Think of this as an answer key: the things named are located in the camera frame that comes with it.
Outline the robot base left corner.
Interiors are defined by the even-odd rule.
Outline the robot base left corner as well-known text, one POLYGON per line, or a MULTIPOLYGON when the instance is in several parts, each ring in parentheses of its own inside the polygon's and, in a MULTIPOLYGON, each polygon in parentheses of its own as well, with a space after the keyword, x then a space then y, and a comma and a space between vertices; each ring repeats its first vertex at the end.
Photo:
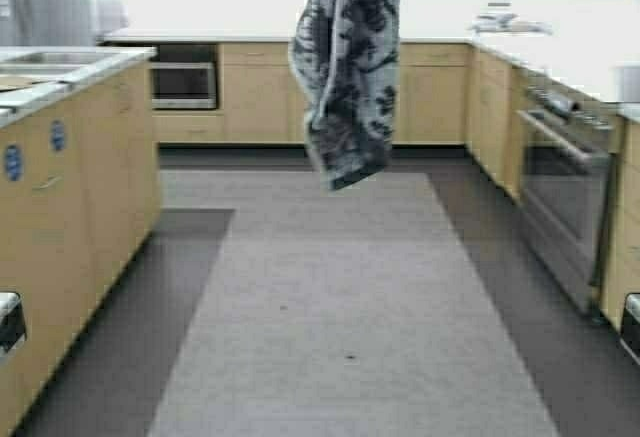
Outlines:
POLYGON ((22 299, 14 292, 2 292, 1 301, 1 358, 6 358, 27 340, 27 326, 22 299))

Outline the robot base right corner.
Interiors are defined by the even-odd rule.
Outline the robot base right corner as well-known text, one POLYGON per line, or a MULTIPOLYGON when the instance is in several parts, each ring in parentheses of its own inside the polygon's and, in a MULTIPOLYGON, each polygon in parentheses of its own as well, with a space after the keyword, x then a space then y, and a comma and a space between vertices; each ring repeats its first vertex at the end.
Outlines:
POLYGON ((640 360, 640 295, 631 293, 625 299, 620 326, 620 342, 636 363, 640 360))

